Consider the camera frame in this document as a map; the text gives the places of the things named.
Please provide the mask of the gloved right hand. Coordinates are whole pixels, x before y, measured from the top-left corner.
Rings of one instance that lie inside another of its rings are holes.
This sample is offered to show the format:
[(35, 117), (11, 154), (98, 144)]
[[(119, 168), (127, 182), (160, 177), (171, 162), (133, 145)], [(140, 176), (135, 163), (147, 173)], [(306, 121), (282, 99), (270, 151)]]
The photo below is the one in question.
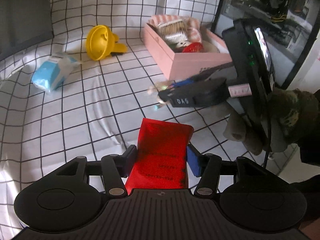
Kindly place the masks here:
[[(271, 118), (271, 142), (266, 132)], [(254, 155), (260, 155), (271, 145), (272, 152), (282, 152), (289, 144), (297, 144), (304, 158), (319, 154), (319, 90), (307, 91), (274, 89), (268, 99), (267, 115), (249, 124), (232, 110), (223, 136), (241, 142)]]

